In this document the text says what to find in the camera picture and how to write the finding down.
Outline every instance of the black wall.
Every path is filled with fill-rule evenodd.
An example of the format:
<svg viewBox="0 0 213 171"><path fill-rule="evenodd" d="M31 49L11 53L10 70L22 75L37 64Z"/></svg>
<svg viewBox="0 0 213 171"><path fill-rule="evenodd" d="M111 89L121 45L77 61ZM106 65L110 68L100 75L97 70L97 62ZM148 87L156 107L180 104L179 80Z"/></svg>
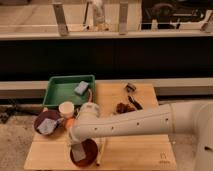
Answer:
<svg viewBox="0 0 213 171"><path fill-rule="evenodd" d="M213 38L0 41L0 81L213 76Z"/></svg>

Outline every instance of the blue sponge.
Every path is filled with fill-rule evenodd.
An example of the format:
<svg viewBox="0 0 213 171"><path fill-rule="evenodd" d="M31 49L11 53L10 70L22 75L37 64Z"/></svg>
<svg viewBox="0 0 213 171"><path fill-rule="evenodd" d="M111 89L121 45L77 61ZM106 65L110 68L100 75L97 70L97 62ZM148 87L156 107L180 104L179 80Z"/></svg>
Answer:
<svg viewBox="0 0 213 171"><path fill-rule="evenodd" d="M87 90L88 87L89 87L89 83L85 81L81 81L79 85L75 88L74 92L78 95L82 95L84 94L84 92Z"/></svg>

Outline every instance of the wooden table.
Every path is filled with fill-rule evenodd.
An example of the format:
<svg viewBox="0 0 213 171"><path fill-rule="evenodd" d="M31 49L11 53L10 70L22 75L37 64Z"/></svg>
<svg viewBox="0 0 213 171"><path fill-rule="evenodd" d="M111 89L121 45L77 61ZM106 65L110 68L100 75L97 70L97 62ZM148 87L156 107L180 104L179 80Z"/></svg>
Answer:
<svg viewBox="0 0 213 171"><path fill-rule="evenodd" d="M125 85L96 84L96 102L102 117L114 113L118 103L128 103ZM144 109L158 106L152 85L135 85L137 90L134 97ZM63 128L48 138L35 133L24 168L81 170L70 160L67 141L67 132ZM83 170L176 170L176 162L167 135L113 137L107 138L101 166L93 164Z"/></svg>

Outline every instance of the green tray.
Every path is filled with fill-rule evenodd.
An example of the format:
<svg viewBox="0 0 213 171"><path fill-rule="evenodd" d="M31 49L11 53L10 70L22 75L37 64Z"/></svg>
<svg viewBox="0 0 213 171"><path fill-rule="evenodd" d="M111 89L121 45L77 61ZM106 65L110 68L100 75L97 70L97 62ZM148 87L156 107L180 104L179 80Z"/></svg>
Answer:
<svg viewBox="0 0 213 171"><path fill-rule="evenodd" d="M77 95L74 89L81 81L89 83L92 90L93 101L95 100L95 77L93 75L60 76L51 77L46 90L43 106L56 108L64 101L72 101L74 105L82 105L87 102L89 93Z"/></svg>

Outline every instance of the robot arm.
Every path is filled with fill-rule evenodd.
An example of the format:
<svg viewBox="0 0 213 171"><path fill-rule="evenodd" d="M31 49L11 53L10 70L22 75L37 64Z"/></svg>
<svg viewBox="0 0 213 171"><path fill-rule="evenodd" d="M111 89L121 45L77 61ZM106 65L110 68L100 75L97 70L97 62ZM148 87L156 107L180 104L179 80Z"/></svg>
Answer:
<svg viewBox="0 0 213 171"><path fill-rule="evenodd" d="M96 104L82 106L69 130L75 143L95 137L195 133L199 138L195 171L213 169L213 102L167 104L107 118L99 115Z"/></svg>

